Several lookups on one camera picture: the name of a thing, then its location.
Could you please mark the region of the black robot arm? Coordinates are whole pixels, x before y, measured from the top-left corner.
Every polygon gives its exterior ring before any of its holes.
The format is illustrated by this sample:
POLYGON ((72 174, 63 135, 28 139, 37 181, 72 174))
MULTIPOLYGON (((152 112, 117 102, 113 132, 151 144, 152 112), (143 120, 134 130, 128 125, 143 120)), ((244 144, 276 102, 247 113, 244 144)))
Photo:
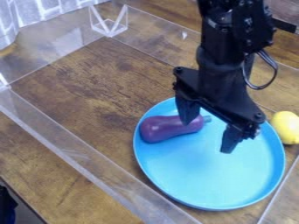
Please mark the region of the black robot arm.
POLYGON ((183 124, 192 122, 202 109, 227 124, 220 151, 231 153, 243 140, 256 137, 267 119, 247 89, 268 87, 250 82, 255 57, 278 69, 266 52, 276 28, 263 0, 196 1, 202 16, 199 68, 178 66, 172 70, 175 103, 183 124))

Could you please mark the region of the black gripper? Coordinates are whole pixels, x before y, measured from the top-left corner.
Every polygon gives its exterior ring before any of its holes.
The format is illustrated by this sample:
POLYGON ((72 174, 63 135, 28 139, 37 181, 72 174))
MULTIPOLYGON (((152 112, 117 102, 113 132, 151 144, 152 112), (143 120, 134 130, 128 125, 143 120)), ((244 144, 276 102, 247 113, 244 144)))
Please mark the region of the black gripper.
POLYGON ((199 69, 178 66, 172 73, 175 104, 182 123, 188 125, 199 116, 200 108, 210 111, 227 128, 223 132, 220 152, 230 154, 243 138, 255 138, 266 115, 248 96, 246 78, 250 77, 255 56, 247 55, 236 63, 216 64, 208 52, 199 47, 199 69))

